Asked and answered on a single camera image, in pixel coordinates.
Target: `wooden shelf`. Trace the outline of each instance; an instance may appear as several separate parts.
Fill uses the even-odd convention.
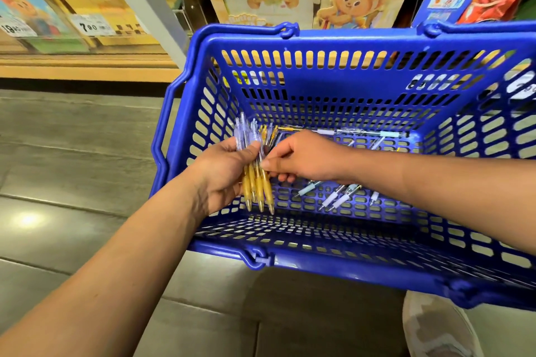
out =
[[[167,54],[0,56],[0,77],[172,82],[181,73]]]

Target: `plastic basket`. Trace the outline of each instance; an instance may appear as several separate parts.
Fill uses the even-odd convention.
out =
[[[229,137],[239,110],[264,123],[409,132],[384,149],[532,158],[534,86],[525,83],[534,76],[534,31],[528,22],[301,33],[291,23],[206,26],[166,92],[151,194]],[[184,82],[164,157],[171,104]],[[275,186],[275,216],[248,213],[235,200],[202,223],[190,249],[252,269],[282,266],[442,295],[463,308],[536,309],[532,256],[390,198],[369,206],[367,189],[351,208],[320,214],[331,187],[293,202],[295,187]],[[515,187],[498,187],[497,195],[502,189]]]

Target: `person's left arm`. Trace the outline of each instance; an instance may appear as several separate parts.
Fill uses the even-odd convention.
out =
[[[0,356],[132,355],[199,223],[240,194],[254,144],[237,152],[233,137],[205,150],[0,337]]]

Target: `tile floor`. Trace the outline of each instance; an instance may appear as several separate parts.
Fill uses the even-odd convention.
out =
[[[161,102],[0,90],[0,332],[147,198]],[[187,252],[136,356],[401,357],[403,299],[392,288]],[[469,314],[486,356],[536,348],[534,313]]]

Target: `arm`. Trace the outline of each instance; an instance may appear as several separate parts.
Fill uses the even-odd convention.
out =
[[[262,166],[282,181],[298,175],[363,184],[536,254],[536,161],[352,149],[300,131]]]
[[[129,356],[199,223],[240,193],[258,143],[212,145],[0,338],[1,356]]]

